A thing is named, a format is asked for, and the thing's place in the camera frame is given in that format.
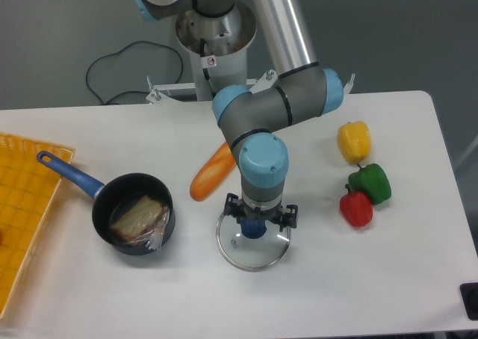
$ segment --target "yellow grid mat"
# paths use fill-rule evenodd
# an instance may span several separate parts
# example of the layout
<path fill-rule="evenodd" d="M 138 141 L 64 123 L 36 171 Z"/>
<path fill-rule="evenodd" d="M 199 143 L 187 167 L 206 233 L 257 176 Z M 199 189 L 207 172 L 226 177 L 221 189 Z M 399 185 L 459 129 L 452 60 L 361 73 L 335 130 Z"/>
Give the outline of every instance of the yellow grid mat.
<path fill-rule="evenodd" d="M 61 177 L 37 162 L 50 151 L 70 162 L 75 150 L 0 132 L 0 319 L 40 236 Z"/>

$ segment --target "blue joint cap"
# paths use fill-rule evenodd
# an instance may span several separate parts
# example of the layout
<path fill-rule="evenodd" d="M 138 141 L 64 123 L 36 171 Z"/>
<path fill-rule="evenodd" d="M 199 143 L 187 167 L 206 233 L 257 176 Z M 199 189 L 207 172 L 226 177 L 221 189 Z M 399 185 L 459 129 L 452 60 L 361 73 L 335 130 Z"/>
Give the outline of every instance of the blue joint cap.
<path fill-rule="evenodd" d="M 144 5 L 143 0 L 135 0 L 135 1 L 136 1 L 137 7 L 140 8 L 140 12 L 144 20 L 146 20 L 147 22 L 154 22 L 156 19 L 146 9 L 146 6 Z"/>
<path fill-rule="evenodd" d="M 338 75 L 332 69 L 322 69 L 327 80 L 326 104 L 323 107 L 322 115 L 338 109 L 344 100 L 344 87 Z"/>
<path fill-rule="evenodd" d="M 212 101 L 212 111 L 216 117 L 217 124 L 221 120 L 224 110 L 231 104 L 238 96 L 244 93 L 251 93 L 249 88 L 245 85 L 229 85 L 216 94 Z"/>
<path fill-rule="evenodd" d="M 284 141 L 266 132 L 252 135 L 240 149 L 239 168 L 242 176 L 256 187 L 277 186 L 289 170 Z"/>
<path fill-rule="evenodd" d="M 250 240 L 257 240 L 265 235 L 267 231 L 265 220 L 256 220 L 255 218 L 244 217 L 240 221 L 240 232 Z"/>

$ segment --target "plastic wrap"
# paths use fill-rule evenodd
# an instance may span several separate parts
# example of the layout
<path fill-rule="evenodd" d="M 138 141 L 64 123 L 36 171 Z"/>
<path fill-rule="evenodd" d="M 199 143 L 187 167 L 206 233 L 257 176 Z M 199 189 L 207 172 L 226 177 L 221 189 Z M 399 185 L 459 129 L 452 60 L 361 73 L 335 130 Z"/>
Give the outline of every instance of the plastic wrap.
<path fill-rule="evenodd" d="M 161 248 L 169 218 L 170 209 L 164 201 L 143 196 L 110 226 L 110 230 L 124 244 L 146 244 L 156 250 Z"/>

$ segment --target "blue handle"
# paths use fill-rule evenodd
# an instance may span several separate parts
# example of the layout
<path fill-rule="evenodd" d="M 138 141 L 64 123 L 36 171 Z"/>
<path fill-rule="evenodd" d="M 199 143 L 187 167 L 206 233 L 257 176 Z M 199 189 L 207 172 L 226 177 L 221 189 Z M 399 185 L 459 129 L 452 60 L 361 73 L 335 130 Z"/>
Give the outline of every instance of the blue handle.
<path fill-rule="evenodd" d="M 74 184 L 77 184 L 84 192 L 94 199 L 102 187 L 105 186 L 105 184 L 101 183 L 97 179 L 57 158 L 48 151 L 39 152 L 37 155 L 37 160 L 49 169 L 59 173 L 65 178 L 68 178 Z"/>

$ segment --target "black saucepan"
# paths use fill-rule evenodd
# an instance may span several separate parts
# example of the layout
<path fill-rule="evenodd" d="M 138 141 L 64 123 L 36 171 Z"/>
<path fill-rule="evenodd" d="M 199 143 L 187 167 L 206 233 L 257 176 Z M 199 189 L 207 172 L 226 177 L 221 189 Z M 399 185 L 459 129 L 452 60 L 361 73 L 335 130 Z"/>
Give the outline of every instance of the black saucepan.
<path fill-rule="evenodd" d="M 169 219 L 161 245 L 165 244 L 173 233 L 176 224 L 173 199 L 166 185 L 156 177 L 144 173 L 130 173 L 103 184 L 47 151 L 40 152 L 37 160 L 77 184 L 95 199 L 92 212 L 95 230 L 103 240 L 118 251 L 127 255 L 145 255 L 155 251 L 145 243 L 139 245 L 122 243 L 110 230 L 110 226 L 145 195 L 162 200 L 169 207 Z"/>

